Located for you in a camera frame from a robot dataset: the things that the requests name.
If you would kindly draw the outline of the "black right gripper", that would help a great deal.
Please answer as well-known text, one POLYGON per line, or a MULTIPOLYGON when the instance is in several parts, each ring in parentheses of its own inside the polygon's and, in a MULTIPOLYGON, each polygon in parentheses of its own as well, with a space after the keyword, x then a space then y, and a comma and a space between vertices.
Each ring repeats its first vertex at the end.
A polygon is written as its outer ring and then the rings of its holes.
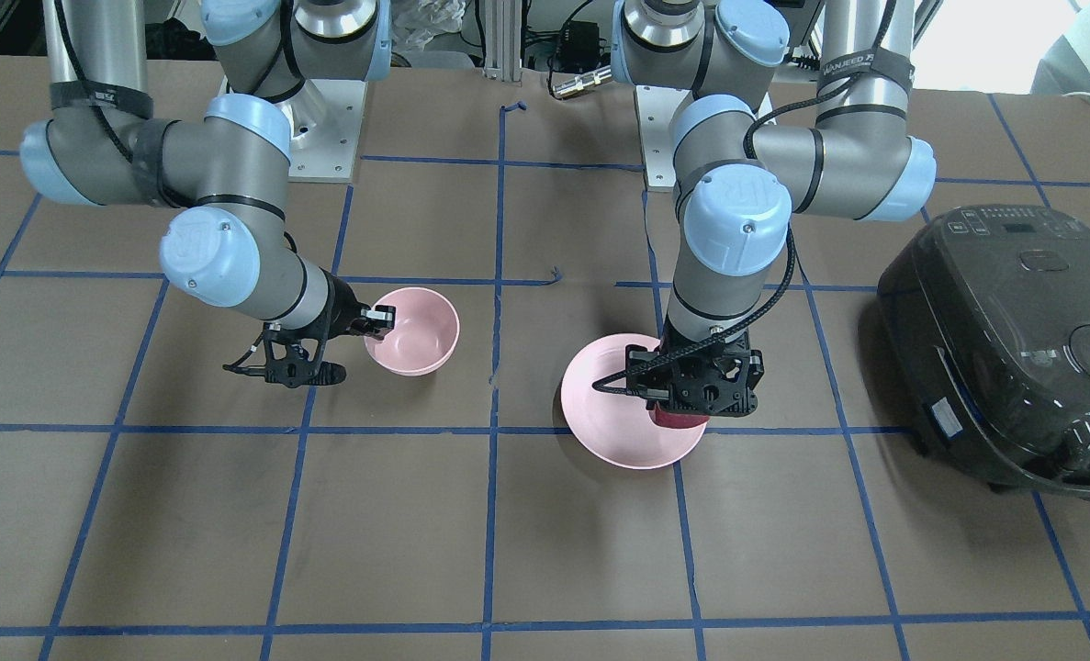
POLYGON ((323 272, 325 302, 305 326, 296 322, 264 324, 263 380, 284 387, 331 386, 347 377, 341 364, 323 359, 326 342, 336 336, 386 336, 395 327, 393 307, 368 307, 358 301, 350 285, 323 272))

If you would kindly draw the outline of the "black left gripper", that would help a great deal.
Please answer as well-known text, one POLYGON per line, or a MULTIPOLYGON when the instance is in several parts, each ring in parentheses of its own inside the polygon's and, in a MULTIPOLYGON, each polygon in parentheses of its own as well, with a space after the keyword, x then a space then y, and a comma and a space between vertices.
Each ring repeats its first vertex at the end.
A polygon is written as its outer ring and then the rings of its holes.
POLYGON ((712 344, 625 381, 654 419, 741 418, 756 410, 755 389, 764 373, 762 351, 741 333, 732 342, 712 344))

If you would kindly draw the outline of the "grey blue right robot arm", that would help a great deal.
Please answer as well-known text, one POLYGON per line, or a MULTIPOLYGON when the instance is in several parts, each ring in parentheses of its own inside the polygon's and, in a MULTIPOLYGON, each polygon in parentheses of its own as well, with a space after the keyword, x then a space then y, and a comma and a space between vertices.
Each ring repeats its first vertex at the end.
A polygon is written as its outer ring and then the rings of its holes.
POLYGON ((21 139, 29 183, 58 204, 175 209, 159 247, 167 280, 263 323, 264 364, 239 357, 227 371, 289 388, 342 382, 344 368, 323 359, 325 342, 380 342, 395 309, 360 302, 286 233, 300 121, 283 107, 315 79, 386 79, 390 4, 204 1, 205 37, 230 91, 196 124, 154 115, 140 1, 43 8, 52 117, 21 139))

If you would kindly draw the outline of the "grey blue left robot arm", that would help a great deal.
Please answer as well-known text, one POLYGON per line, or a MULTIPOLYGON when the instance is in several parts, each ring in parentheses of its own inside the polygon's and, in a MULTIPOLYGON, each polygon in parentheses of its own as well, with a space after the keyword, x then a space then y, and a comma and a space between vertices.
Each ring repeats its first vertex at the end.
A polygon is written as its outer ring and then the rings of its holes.
POLYGON ((901 221, 927 204, 934 151, 908 134, 915 3, 826 1, 813 99, 759 116, 791 29, 767 1, 619 1, 611 79, 685 89, 673 117, 680 247, 658 347, 628 344, 581 394, 635 398, 663 426, 746 417, 761 353, 747 330, 792 280, 796 214, 901 221))

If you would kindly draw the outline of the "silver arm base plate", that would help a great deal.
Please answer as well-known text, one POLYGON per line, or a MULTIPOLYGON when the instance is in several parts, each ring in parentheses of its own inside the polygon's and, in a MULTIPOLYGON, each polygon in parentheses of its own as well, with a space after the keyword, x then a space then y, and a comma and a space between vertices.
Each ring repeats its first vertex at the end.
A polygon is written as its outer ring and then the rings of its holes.
POLYGON ((689 104, 691 92, 658 86, 635 87, 638 139, 644 159, 646 189, 670 193, 676 181, 674 142, 670 127, 674 117, 689 104))
POLYGON ((235 192, 280 191, 292 183, 351 183, 365 108, 363 81, 314 80, 271 103, 219 94, 206 125, 219 139, 222 179, 235 192))

